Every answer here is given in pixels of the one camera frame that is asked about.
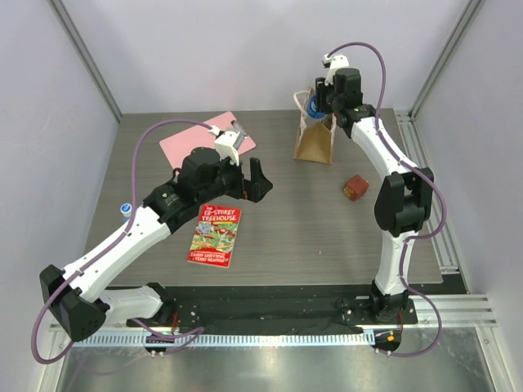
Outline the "Pocari Sweat plastic bottle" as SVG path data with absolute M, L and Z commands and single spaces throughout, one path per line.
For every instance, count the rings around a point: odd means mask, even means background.
M 320 111 L 316 105 L 316 95 L 313 94 L 310 96 L 308 100 L 308 104 L 306 107 L 306 113 L 309 117 L 313 119 L 322 119 L 325 117 L 325 113 Z

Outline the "burlap canvas tote bag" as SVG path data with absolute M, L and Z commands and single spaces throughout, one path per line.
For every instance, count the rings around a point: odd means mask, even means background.
M 293 94 L 294 103 L 299 111 L 293 158 L 330 165 L 333 163 L 333 144 L 337 127 L 335 117 L 332 114 L 325 114 L 322 119 L 313 119 L 308 116 L 306 107 L 313 94 L 315 94 L 313 87 Z

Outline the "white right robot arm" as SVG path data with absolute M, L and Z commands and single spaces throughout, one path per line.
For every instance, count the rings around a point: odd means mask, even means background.
M 373 321 L 394 323 L 408 304 L 410 257 L 413 243 L 431 215 L 433 173 L 418 168 L 388 135 L 377 110 L 364 104 L 358 69 L 345 65 L 329 71 L 316 79 L 315 91 L 316 108 L 334 116 L 382 181 L 374 204 L 382 252 L 368 309 Z

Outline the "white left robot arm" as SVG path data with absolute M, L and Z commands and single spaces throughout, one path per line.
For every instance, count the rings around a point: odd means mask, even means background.
M 215 149 L 194 149 L 172 179 L 154 188 L 134 217 L 103 243 L 62 269 L 45 268 L 39 276 L 43 299 L 71 341 L 83 341 L 110 322 L 170 322 L 176 302 L 165 287 L 148 283 L 110 290 L 109 284 L 141 254 L 194 219 L 204 204 L 221 196 L 261 201 L 273 185 L 258 158 L 250 160 L 250 175 L 245 178 L 240 165 L 221 158 Z

